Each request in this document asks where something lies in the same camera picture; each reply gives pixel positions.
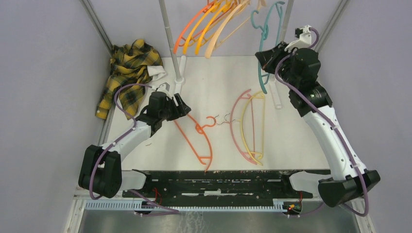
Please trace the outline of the teal hanger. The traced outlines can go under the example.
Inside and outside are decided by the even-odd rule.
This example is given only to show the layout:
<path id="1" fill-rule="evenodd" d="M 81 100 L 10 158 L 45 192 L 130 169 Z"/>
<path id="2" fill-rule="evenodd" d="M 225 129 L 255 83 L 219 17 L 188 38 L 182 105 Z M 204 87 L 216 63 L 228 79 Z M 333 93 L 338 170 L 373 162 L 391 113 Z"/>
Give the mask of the teal hanger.
<path id="1" fill-rule="evenodd" d="M 260 36 L 260 42 L 259 42 L 259 48 L 258 51 L 263 51 L 263 45 L 265 40 L 268 38 L 269 35 L 269 20 L 272 14 L 273 9 L 276 9 L 278 17 L 279 17 L 279 22 L 277 26 L 277 34 L 276 34 L 276 44 L 280 42 L 280 37 L 281 37 L 281 32 L 282 32 L 282 24 L 283 24 L 283 18 L 284 18 L 284 10 L 283 10 L 283 5 L 285 4 L 284 1 L 276 1 L 274 2 L 267 15 L 265 18 L 265 21 L 263 25 L 258 25 L 255 23 L 254 16 L 259 14 L 259 10 L 253 10 L 250 14 L 250 21 L 252 24 L 252 27 L 254 29 L 259 29 L 261 31 L 261 36 Z M 263 74 L 262 73 L 262 68 L 261 64 L 258 63 L 258 68 L 257 68 L 257 73 L 258 73 L 258 80 L 259 80 L 259 85 L 264 94 L 267 94 L 267 89 L 265 85 L 269 82 L 269 73 Z"/>

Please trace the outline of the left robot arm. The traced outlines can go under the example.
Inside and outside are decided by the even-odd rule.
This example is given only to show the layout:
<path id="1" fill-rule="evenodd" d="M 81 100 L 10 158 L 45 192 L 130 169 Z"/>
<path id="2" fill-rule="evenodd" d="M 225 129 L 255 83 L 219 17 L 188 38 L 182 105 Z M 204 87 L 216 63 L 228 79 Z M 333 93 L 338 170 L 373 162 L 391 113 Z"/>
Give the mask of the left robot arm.
<path id="1" fill-rule="evenodd" d="M 177 120 L 190 111 L 178 93 L 170 97 L 165 92 L 152 92 L 148 104 L 134 118 L 129 129 L 111 142 L 87 147 L 78 185 L 88 190 L 94 200 L 112 198 L 118 192 L 130 189 L 140 197 L 150 196 L 153 185 L 147 181 L 149 174 L 136 169 L 123 170 L 121 164 L 138 145 L 162 127 L 163 121 Z"/>

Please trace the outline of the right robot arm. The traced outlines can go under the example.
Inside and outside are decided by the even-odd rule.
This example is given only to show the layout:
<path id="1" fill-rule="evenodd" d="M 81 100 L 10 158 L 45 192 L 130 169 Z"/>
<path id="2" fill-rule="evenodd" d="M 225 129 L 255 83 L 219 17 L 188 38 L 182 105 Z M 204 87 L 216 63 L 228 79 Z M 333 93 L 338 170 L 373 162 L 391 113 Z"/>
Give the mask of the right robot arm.
<path id="1" fill-rule="evenodd" d="M 321 68 L 319 54 L 309 48 L 286 50 L 281 42 L 274 48 L 255 53 L 262 69 L 289 88 L 289 99 L 300 117 L 316 136 L 330 168 L 330 176 L 297 172 L 281 184 L 287 198 L 300 191 L 319 195 L 329 207 L 346 205 L 364 198 L 381 177 L 369 170 L 354 152 L 336 117 L 332 100 L 317 81 Z"/>

